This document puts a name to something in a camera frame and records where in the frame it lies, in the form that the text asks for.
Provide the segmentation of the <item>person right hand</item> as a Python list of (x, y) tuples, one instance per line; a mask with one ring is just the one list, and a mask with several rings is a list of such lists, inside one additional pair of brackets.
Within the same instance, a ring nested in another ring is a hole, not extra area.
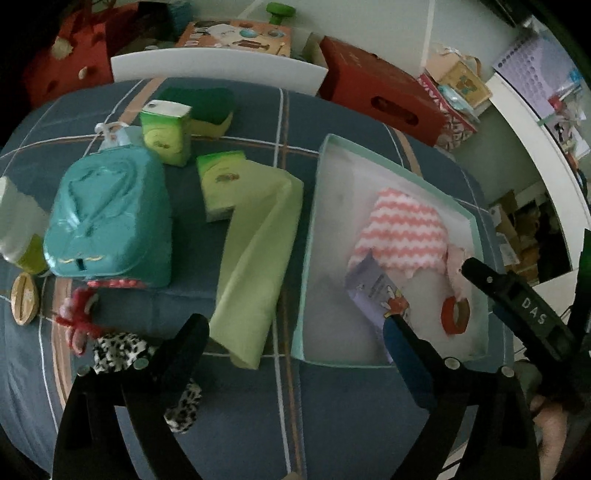
[(538, 447), (540, 478), (556, 475), (568, 433), (568, 413), (559, 404), (549, 403), (544, 396), (535, 395), (530, 403), (533, 421), (541, 432)]

